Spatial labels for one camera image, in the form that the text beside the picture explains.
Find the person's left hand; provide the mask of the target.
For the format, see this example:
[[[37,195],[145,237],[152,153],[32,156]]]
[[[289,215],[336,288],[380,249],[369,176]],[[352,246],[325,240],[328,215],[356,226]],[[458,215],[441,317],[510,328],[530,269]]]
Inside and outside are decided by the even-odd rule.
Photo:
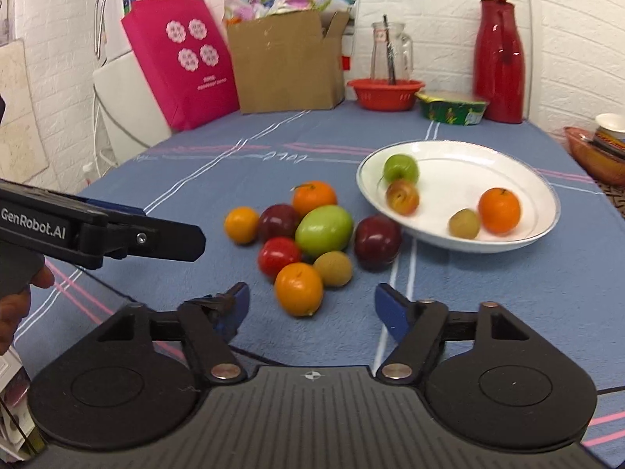
[[[0,303],[0,354],[3,356],[14,342],[14,336],[21,321],[31,308],[31,287],[48,289],[55,283],[55,277],[47,266],[43,266],[19,293],[2,297]]]

